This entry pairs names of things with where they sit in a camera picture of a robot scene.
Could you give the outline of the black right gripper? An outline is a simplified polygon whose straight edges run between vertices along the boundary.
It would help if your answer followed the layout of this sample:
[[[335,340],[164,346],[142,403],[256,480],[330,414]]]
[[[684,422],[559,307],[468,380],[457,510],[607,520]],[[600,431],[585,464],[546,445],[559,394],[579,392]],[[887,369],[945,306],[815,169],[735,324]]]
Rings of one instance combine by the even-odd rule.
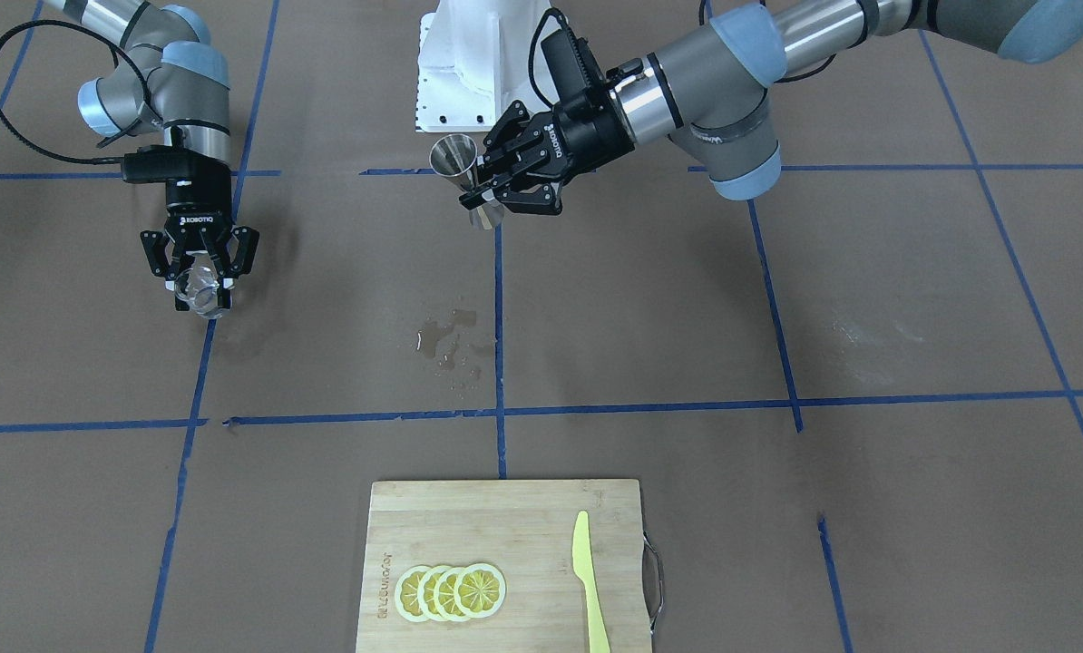
[[[141,231],[140,240],[153,276],[164,278],[175,293],[175,310],[190,303],[177,292],[177,280],[190,273],[196,257],[207,252],[217,280],[218,309],[231,309],[230,287],[235,278],[251,272],[260,234],[255,228],[233,227],[233,190],[229,181],[174,181],[165,183],[165,230]]]

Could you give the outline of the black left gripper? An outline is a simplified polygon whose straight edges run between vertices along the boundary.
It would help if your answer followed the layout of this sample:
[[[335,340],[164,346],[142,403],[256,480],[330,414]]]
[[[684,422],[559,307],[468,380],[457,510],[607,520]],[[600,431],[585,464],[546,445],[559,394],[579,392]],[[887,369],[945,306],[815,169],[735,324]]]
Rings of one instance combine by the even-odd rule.
[[[546,128],[558,144],[552,146]],[[512,101],[499,121],[484,138],[481,157],[483,175],[518,174],[532,170],[554,153],[554,177],[534,190],[513,190],[508,183],[495,186],[491,181],[460,180],[460,204],[478,210],[484,204],[499,204],[516,214],[560,216],[562,182],[598,170],[636,149],[629,125],[619,104],[610,95],[593,104],[583,101],[571,106],[559,102],[549,112],[532,114],[523,101]]]

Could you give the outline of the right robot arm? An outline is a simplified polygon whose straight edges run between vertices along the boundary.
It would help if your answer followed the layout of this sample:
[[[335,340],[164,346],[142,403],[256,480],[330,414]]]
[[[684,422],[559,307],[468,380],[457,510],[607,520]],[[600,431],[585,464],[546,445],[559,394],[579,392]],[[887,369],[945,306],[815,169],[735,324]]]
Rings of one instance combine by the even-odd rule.
[[[229,64],[185,5],[148,1],[58,1],[56,6],[120,51],[106,77],[84,83],[78,108],[103,143],[158,133],[120,162],[123,181],[160,183],[164,227],[141,244],[153,276],[179,311],[216,319],[233,305],[236,278],[255,264],[259,235],[233,211],[229,164]]]

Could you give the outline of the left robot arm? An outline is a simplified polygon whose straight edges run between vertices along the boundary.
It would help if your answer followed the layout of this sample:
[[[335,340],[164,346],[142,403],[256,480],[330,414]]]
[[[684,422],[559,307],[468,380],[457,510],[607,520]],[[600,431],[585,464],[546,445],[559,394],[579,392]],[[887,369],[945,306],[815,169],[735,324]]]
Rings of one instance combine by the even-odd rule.
[[[575,178],[660,140],[702,165],[719,197],[761,197],[783,172],[771,91],[906,32],[1046,63],[1083,37],[1083,1],[795,1],[778,11],[752,1],[612,69],[562,24],[534,42],[554,99],[542,112],[521,101],[503,112],[458,200],[557,216]]]

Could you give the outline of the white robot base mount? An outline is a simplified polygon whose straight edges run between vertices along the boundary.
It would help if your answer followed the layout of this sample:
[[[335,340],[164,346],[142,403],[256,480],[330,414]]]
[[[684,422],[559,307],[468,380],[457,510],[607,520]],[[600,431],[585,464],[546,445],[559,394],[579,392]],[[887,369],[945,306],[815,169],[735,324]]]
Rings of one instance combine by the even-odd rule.
[[[557,91],[531,38],[549,1],[441,1],[420,19],[417,132],[487,132],[512,101],[546,112]]]

